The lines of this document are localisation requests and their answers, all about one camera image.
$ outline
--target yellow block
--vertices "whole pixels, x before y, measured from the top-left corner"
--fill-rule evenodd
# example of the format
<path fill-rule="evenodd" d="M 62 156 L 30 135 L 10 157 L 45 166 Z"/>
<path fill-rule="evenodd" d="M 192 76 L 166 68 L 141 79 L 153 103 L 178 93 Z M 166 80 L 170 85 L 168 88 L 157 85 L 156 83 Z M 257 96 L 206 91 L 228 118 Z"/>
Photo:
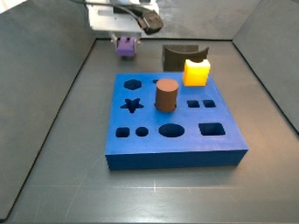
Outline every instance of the yellow block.
<path fill-rule="evenodd" d="M 184 71 L 181 77 L 182 85 L 189 87 L 205 86 L 209 71 L 210 63 L 206 59 L 200 63 L 192 62 L 186 59 L 184 62 Z"/>

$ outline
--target star-shaped hole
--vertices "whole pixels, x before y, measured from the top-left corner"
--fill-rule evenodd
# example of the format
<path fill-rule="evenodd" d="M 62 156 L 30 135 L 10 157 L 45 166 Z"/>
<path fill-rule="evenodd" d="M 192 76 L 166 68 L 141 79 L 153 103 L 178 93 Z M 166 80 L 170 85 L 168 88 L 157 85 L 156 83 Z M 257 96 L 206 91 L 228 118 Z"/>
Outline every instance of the star-shaped hole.
<path fill-rule="evenodd" d="M 125 104 L 120 107 L 121 109 L 128 109 L 129 113 L 133 114 L 136 112 L 136 109 L 141 109 L 144 105 L 140 103 L 140 98 L 136 98 L 133 100 L 125 99 Z"/>

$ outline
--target square hole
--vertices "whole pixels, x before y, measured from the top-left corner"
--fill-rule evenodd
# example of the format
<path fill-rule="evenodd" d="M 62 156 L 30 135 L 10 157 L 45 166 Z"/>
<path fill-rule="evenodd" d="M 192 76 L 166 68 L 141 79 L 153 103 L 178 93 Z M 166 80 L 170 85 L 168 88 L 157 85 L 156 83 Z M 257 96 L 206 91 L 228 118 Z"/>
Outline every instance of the square hole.
<path fill-rule="evenodd" d="M 198 124 L 202 136 L 224 136 L 225 130 L 218 122 L 205 122 Z"/>
<path fill-rule="evenodd" d="M 116 129 L 116 137 L 128 137 L 128 136 L 129 136 L 129 128 Z"/>
<path fill-rule="evenodd" d="M 214 108 L 216 107 L 213 100 L 204 100 L 201 102 L 202 102 L 202 105 L 204 105 L 205 108 Z"/>
<path fill-rule="evenodd" d="M 200 106 L 197 101 L 186 101 L 186 103 L 190 109 L 196 109 Z"/>

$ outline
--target brown cylinder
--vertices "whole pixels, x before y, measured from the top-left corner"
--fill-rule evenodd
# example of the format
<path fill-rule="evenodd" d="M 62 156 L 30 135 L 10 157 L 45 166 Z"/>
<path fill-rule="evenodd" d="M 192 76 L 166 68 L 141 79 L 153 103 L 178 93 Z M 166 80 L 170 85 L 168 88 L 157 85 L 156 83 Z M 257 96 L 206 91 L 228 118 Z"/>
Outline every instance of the brown cylinder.
<path fill-rule="evenodd" d="M 172 79 L 160 79 L 156 82 L 154 107 L 162 112 L 174 110 L 178 83 Z"/>

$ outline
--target blue foam block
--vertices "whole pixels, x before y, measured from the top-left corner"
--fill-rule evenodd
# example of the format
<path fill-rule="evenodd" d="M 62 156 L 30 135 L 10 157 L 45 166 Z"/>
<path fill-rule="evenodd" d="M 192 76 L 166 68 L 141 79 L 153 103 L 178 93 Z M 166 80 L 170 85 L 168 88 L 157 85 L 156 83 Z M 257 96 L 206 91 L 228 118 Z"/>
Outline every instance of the blue foam block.
<path fill-rule="evenodd" d="M 154 82 L 180 84 L 176 109 L 154 108 Z M 116 75 L 106 164 L 109 170 L 237 165 L 248 151 L 209 76 L 205 87 L 185 87 L 182 73 Z"/>

